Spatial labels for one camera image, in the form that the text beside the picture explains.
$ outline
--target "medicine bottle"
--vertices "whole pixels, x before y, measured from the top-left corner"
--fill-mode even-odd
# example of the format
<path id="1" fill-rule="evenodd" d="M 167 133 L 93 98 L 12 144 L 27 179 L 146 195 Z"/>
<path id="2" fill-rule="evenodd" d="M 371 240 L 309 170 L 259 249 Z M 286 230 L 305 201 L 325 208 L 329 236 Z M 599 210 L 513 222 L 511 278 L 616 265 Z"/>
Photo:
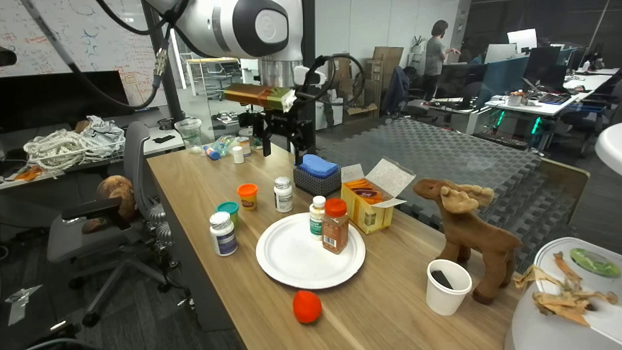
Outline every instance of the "medicine bottle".
<path id="1" fill-rule="evenodd" d="M 309 230 L 317 238 L 323 236 L 325 205 L 327 197 L 313 197 L 313 203 L 309 205 Z"/>
<path id="2" fill-rule="evenodd" d="M 229 212 L 214 212 L 210 216 L 210 234 L 214 240 L 216 255 L 229 257 L 237 251 L 237 242 L 233 238 L 233 222 Z"/>
<path id="3" fill-rule="evenodd" d="M 288 177 L 274 179 L 274 208 L 276 212 L 292 212 L 292 181 Z"/>
<path id="4" fill-rule="evenodd" d="M 348 205 L 342 199 L 329 199 L 325 205 L 323 247 L 342 253 L 348 245 Z"/>
<path id="5" fill-rule="evenodd" d="M 241 146 L 231 148 L 233 164 L 243 164 L 245 162 L 245 152 Z"/>

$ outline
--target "condiment bottle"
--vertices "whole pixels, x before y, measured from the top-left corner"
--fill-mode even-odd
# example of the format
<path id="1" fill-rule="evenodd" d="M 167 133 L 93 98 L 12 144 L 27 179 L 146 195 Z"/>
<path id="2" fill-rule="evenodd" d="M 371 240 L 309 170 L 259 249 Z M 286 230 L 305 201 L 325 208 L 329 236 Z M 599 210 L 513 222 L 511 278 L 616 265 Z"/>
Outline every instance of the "condiment bottle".
<path id="1" fill-rule="evenodd" d="M 348 245 L 348 205 L 342 199 L 329 199 L 325 205 L 323 247 L 342 253 Z"/>
<path id="2" fill-rule="evenodd" d="M 292 181 L 288 177 L 274 179 L 274 208 L 276 212 L 292 212 Z"/>
<path id="3" fill-rule="evenodd" d="M 327 197 L 313 197 L 309 205 L 309 230 L 313 236 L 323 236 L 325 205 Z"/>

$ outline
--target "wooden toy moose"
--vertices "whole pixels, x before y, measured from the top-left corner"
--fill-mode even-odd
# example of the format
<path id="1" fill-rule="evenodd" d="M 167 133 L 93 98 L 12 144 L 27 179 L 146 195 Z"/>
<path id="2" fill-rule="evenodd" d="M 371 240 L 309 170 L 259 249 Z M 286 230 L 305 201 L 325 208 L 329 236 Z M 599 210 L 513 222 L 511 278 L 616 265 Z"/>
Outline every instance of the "wooden toy moose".
<path id="1" fill-rule="evenodd" d="M 492 203 L 494 191 L 439 179 L 422 179 L 412 189 L 422 199 L 437 203 L 441 210 L 445 249 L 439 259 L 467 265 L 470 249 L 482 253 L 484 277 L 472 298 L 480 304 L 492 304 L 500 290 L 509 284 L 513 251 L 521 245 L 521 240 L 513 234 L 476 216 L 478 208 L 486 208 Z"/>

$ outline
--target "orange ball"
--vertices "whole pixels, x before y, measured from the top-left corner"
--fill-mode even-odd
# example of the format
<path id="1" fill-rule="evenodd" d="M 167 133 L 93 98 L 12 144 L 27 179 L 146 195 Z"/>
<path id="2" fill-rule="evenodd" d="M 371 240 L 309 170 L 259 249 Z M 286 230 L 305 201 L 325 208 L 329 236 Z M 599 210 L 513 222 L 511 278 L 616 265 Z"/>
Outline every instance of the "orange ball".
<path id="1" fill-rule="evenodd" d="M 323 315 L 323 304 L 317 294 L 299 290 L 294 294 L 294 315 L 299 323 L 311 325 Z"/>

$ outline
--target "desk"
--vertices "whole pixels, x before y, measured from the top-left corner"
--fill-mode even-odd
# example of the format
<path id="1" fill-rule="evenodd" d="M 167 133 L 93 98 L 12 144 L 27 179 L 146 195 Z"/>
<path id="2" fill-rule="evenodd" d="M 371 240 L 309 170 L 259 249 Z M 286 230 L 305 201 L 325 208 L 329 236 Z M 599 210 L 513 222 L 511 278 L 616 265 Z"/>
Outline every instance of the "desk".
<path id="1" fill-rule="evenodd" d="M 490 100 L 486 103 L 486 107 L 492 109 L 492 111 L 511 111 L 511 113 L 521 113 L 521 115 L 529 115 L 529 117 L 544 117 L 544 119 L 552 121 L 552 125 L 556 127 L 558 117 L 564 111 L 568 111 L 575 103 L 581 103 L 583 100 L 587 100 L 603 84 L 606 84 L 616 72 L 618 72 L 618 68 L 608 68 L 608 70 L 603 70 L 599 74 L 568 76 L 566 82 L 564 82 L 566 90 L 585 88 L 585 92 L 583 94 L 573 94 L 568 102 L 558 103 L 558 105 L 554 105 L 554 103 L 509 105 L 507 98 L 496 96 L 494 100 Z M 544 135 L 542 142 L 538 144 L 540 152 L 544 152 L 548 148 L 548 142 L 552 138 L 554 127 Z"/>
<path id="2" fill-rule="evenodd" d="M 196 269 L 189 267 L 194 261 L 206 277 L 196 286 L 198 294 L 192 292 L 198 312 L 200 300 L 214 288 L 247 348 L 503 348 L 517 292 L 507 288 L 494 306 L 480 306 L 468 296 L 453 317 L 430 312 L 426 265 L 443 249 L 443 236 L 400 212 L 391 230 L 364 236 L 367 259 L 350 282 L 319 292 L 321 321 L 299 325 L 292 313 L 294 290 L 270 280 L 255 259 L 261 234 L 284 218 L 272 208 L 272 181 L 292 175 L 292 154 L 274 146 L 268 158 L 253 154 L 233 166 L 229 158 L 210 162 L 173 152 L 148 164 L 171 220 L 173 242 L 189 242 L 189 251 L 179 253 L 181 269 Z M 208 236 L 208 216 L 218 203 L 233 201 L 243 181 L 261 187 L 259 210 L 239 212 L 239 249 L 222 259 Z M 305 212 L 309 203 L 309 195 L 294 191 L 294 212 Z M 470 271 L 478 280 L 478 257 Z"/>
<path id="3" fill-rule="evenodd" d="M 192 96 L 196 96 L 194 78 L 192 78 L 192 65 L 198 65 L 200 80 L 204 84 L 206 78 L 202 72 L 202 65 L 220 65 L 220 63 L 239 63 L 239 61 L 233 57 L 216 57 L 216 59 L 192 57 L 192 59 L 185 61 Z"/>

